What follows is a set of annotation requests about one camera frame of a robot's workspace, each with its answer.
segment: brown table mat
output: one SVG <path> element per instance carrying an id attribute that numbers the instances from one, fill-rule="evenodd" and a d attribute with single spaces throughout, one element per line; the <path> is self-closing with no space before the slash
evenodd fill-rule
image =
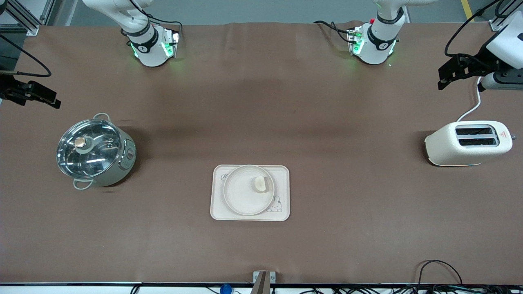
<path id="1" fill-rule="evenodd" d="M 458 26 L 407 24 L 377 66 L 317 25 L 192 26 L 183 58 L 158 68 L 117 27 L 42 27 L 24 48 L 52 70 L 38 81 L 62 108 L 0 107 L 0 280 L 242 282 L 270 269 L 279 282 L 413 282 L 438 258 L 467 283 L 521 283 L 519 140 L 470 168 L 423 154 L 425 136 L 475 103 L 474 79 L 437 90 Z M 474 54 L 490 35 L 471 24 L 451 52 Z M 42 71 L 25 56 L 18 70 Z M 523 134 L 521 92 L 482 98 L 467 119 Z M 120 185 L 76 191 L 56 145 L 101 111 L 138 161 Z M 213 220 L 219 164 L 288 167 L 290 218 Z M 436 265 L 425 274 L 456 282 Z"/>

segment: white plate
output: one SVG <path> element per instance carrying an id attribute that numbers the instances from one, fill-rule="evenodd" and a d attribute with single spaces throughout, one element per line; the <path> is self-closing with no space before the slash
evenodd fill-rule
<path id="1" fill-rule="evenodd" d="M 256 177 L 267 179 L 266 192 L 260 193 L 254 187 Z M 223 195 L 227 205 L 236 213 L 253 216 L 265 211 L 274 199 L 274 181 L 263 168 L 243 165 L 233 170 L 225 180 Z"/>

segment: green led light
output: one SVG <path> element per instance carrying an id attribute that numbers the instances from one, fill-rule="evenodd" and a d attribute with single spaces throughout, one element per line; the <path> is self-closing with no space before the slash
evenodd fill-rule
<path id="1" fill-rule="evenodd" d="M 136 53 L 136 49 L 134 48 L 133 44 L 131 43 L 132 51 L 134 52 L 134 56 L 138 58 L 138 53 Z"/>
<path id="2" fill-rule="evenodd" d="M 358 55 L 361 52 L 361 48 L 363 48 L 363 45 L 365 45 L 365 40 L 361 38 L 357 44 L 354 45 L 354 54 Z"/>
<path id="3" fill-rule="evenodd" d="M 173 47 L 169 44 L 164 44 L 162 42 L 162 48 L 164 49 L 165 51 L 165 55 L 167 55 L 167 57 L 171 57 L 173 56 Z"/>
<path id="4" fill-rule="evenodd" d="M 389 55 L 392 54 L 392 51 L 394 50 L 394 45 L 396 45 L 396 41 L 394 41 L 391 45 L 391 50 L 389 51 Z"/>

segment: pot lid knob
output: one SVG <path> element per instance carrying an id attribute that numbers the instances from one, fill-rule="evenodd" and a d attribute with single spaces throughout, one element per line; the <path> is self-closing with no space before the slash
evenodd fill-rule
<path id="1" fill-rule="evenodd" d="M 74 146 L 75 146 L 76 148 L 82 148 L 82 147 L 84 147 L 86 144 L 87 144 L 87 140 L 85 140 L 84 137 L 79 137 L 79 138 L 76 138 L 76 140 L 74 140 Z"/>

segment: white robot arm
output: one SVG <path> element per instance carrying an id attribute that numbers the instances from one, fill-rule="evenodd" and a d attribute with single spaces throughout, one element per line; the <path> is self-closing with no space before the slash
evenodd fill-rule
<path id="1" fill-rule="evenodd" d="M 423 6 L 438 0 L 372 0 L 378 7 L 376 19 L 355 28 L 348 38 L 352 54 L 369 64 L 380 64 L 392 54 L 397 34 L 405 23 L 403 6 Z"/>
<path id="2" fill-rule="evenodd" d="M 143 7 L 148 7 L 153 0 L 83 1 L 87 7 L 107 15 L 122 27 L 131 40 L 134 55 L 142 64 L 159 66 L 176 54 L 178 33 L 152 24 L 147 15 L 136 8 L 143 11 Z"/>
<path id="3" fill-rule="evenodd" d="M 451 82 L 482 76 L 480 92 L 523 90 L 523 14 L 515 12 L 505 23 L 476 55 L 451 54 L 452 58 L 438 70 L 438 88 L 443 90 Z"/>
<path id="4" fill-rule="evenodd" d="M 2 14 L 5 11 L 6 7 L 7 7 L 7 0 L 0 0 L 0 14 Z"/>

